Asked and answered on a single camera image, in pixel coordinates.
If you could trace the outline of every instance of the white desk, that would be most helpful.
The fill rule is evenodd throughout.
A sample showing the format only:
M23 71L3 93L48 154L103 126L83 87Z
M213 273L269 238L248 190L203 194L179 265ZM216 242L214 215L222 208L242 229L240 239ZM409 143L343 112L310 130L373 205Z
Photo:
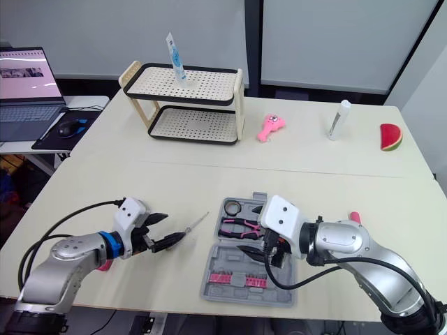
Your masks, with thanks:
M89 106L100 106L106 107L109 102L107 96L64 96L66 106L68 108L81 108ZM50 129L58 120L64 115L61 113L48 128ZM57 154L66 153L70 150L42 150L42 149L32 149L35 141L18 141L18 142L0 142L0 154L17 154L26 156L32 163L38 166L42 171L51 175L54 172L54 168L50 166L45 160L41 159L36 154Z
M150 105L144 103L150 113ZM148 136L119 91L71 156L119 153L120 158L158 163L433 179L396 107L353 105L344 134L336 142L325 134L337 111L336 103L245 98L244 108L244 139L235 145L157 140ZM287 125L271 134L270 142L260 143L256 134L269 113L277 113ZM404 139L397 150L380 150L382 123L401 127Z
M321 214L334 221L359 211L373 238L406 258L427 289L437 299L447 300L447 269L427 261L433 255L440 260L447 256L447 199L397 109L354 105L346 137L331 142L325 138L325 129L336 104L246 98L245 108L244 139L235 146L162 141L147 135L119 92L2 248L0 295L18 295L16 273L23 251L62 216L94 202L133 196L154 211L170 215L151 227L154 239L184 229L206 211L210 215L171 251L142 253L116 260L107 273L94 271L83 282L76 304L175 313L379 320L375 305L345 271L300 289L293 308L200 298L222 200L264 191L291 200L310 218ZM272 134L271 142L261 144L254 138L268 112L278 113L288 125ZM396 151L379 149L383 122L398 124L404 131L404 141ZM94 209L57 232L110 231L115 210L114 206ZM50 245L39 253L36 264L47 257ZM321 268L301 261L298 278L318 271Z
M76 304L106 308L211 313L276 318L379 320L379 311L352 275L338 271L298 291L292 308L205 301L200 284L213 243L221 201L251 197L252 191L280 194L310 218L327 221L359 211L380 244L401 254L437 299L447 300L447 199L429 179L364 177L231 167L149 163L98 154L65 160L0 252L0 295L16 297L17 268L24 250L62 216L94 202L134 196L169 218L151 227L158 239L210 214L171 251L115 260L108 272L94 271L82 283ZM115 206L93 209L64 223L58 233L83 235L112 229ZM50 245L36 264L48 255ZM436 257L438 261L427 261ZM298 278L321 271L298 263Z

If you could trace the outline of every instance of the white wall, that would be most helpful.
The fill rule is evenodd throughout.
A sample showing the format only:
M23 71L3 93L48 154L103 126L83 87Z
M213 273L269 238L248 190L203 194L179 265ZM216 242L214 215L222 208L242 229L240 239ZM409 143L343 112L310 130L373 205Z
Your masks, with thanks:
M437 0L264 0L261 83L388 93Z
M117 79L134 60L170 63L173 33L185 65L242 68L241 0L0 0L0 34L42 46L57 77Z
M447 194L447 2L391 92L396 105Z

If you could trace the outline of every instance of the blue ring joint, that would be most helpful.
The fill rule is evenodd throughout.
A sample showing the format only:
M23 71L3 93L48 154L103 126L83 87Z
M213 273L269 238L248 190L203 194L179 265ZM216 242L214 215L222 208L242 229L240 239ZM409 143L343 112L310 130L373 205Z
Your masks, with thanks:
M121 248L121 244L117 242L117 240L108 232L100 231L98 234L100 234L102 237L104 237L107 242L109 242L110 248L112 249L112 257L116 258L118 257L119 249Z

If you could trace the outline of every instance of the pliers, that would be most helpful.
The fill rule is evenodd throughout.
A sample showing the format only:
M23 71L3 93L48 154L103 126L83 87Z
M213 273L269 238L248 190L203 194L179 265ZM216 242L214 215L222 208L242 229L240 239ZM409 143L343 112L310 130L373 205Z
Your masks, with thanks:
M261 225L252 220L245 220L243 218L222 218L222 223L232 223L233 225L243 225L245 227L251 228L248 232L231 232L226 229L219 229L219 235L225 237L233 237L236 239L258 239L262 237Z

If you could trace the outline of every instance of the red fruit slice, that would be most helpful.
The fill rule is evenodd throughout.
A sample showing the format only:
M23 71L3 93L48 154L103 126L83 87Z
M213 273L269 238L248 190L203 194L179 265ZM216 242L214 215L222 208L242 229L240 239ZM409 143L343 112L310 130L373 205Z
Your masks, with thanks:
M391 151L396 149L402 142L403 134L398 126L395 124L381 124L380 125L382 144L381 149L384 151Z

